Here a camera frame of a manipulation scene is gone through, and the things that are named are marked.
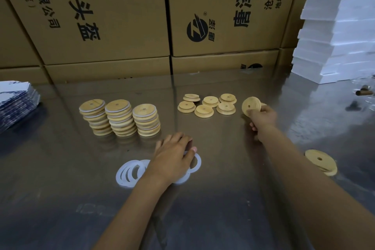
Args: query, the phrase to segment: black circular logo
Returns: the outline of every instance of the black circular logo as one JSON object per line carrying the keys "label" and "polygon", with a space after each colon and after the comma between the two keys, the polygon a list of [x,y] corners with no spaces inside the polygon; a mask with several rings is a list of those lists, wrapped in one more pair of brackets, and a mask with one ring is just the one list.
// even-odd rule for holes
{"label": "black circular logo", "polygon": [[186,34],[189,37],[189,39],[192,40],[193,42],[200,42],[200,41],[203,41],[207,37],[209,27],[203,19],[200,19],[198,17],[197,14],[194,14],[194,15],[195,15],[195,19],[192,22],[193,25],[191,22],[188,24],[186,28]]}

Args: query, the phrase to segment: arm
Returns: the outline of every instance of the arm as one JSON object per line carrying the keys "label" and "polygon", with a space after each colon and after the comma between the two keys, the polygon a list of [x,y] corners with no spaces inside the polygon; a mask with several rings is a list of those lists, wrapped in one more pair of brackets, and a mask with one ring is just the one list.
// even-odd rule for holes
{"label": "arm", "polygon": [[254,131],[279,173],[316,250],[375,249],[375,217],[313,165],[276,128],[268,106],[249,111]]}
{"label": "arm", "polygon": [[158,141],[154,157],[129,198],[105,230],[93,250],[139,248],[152,211],[166,188],[181,178],[194,158],[196,147],[184,151],[191,137],[182,133]]}

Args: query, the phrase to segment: hand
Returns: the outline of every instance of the hand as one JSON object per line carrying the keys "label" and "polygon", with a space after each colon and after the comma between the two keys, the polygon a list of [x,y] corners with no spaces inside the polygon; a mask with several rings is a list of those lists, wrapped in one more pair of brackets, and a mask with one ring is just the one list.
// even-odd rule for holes
{"label": "hand", "polygon": [[161,182],[165,188],[180,179],[189,169],[196,153],[196,147],[192,147],[184,156],[185,148],[191,140],[190,136],[179,132],[158,141],[154,157],[142,178]]}
{"label": "hand", "polygon": [[247,113],[250,115],[250,126],[253,131],[261,131],[268,125],[276,126],[277,113],[270,106],[263,105],[260,112],[248,110]]}

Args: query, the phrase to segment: stainless steel table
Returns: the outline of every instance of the stainless steel table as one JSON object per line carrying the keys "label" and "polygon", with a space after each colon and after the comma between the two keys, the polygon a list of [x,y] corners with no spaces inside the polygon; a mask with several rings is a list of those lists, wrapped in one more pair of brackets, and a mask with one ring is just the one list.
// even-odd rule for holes
{"label": "stainless steel table", "polygon": [[[308,248],[264,148],[249,139],[241,104],[256,96],[273,106],[292,141],[330,154],[333,180],[375,214],[375,114],[352,88],[266,68],[37,87],[43,104],[0,135],[0,249],[89,249],[130,193],[115,181],[118,168],[150,158],[175,131],[194,138],[202,167],[162,196],[142,249]],[[232,93],[237,112],[182,114],[186,93]],[[97,137],[78,113],[93,98],[152,103],[161,132]]]}

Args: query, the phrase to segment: cardboard box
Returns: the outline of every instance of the cardboard box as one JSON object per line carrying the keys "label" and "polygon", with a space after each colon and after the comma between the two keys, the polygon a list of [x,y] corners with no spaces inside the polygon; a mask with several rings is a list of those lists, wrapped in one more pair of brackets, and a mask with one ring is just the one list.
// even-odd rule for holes
{"label": "cardboard box", "polygon": [[276,62],[276,66],[291,66],[293,60],[293,51],[294,48],[279,49],[279,56],[278,61]]}
{"label": "cardboard box", "polygon": [[42,67],[20,67],[0,69],[0,81],[16,80],[31,84],[48,84],[48,76]]}
{"label": "cardboard box", "polygon": [[9,0],[0,0],[0,68],[40,65],[40,58]]}
{"label": "cardboard box", "polygon": [[298,32],[300,29],[302,29],[304,22],[304,20],[301,20],[300,17],[305,2],[306,0],[293,0],[293,4],[288,17],[288,22],[285,27],[284,36],[281,42],[282,48],[297,47]]}
{"label": "cardboard box", "polygon": [[169,0],[173,56],[278,49],[292,0]]}
{"label": "cardboard box", "polygon": [[170,74],[169,57],[46,65],[54,83]]}
{"label": "cardboard box", "polygon": [[168,56],[165,0],[10,0],[47,65]]}
{"label": "cardboard box", "polygon": [[173,74],[227,69],[274,67],[278,50],[172,57]]}

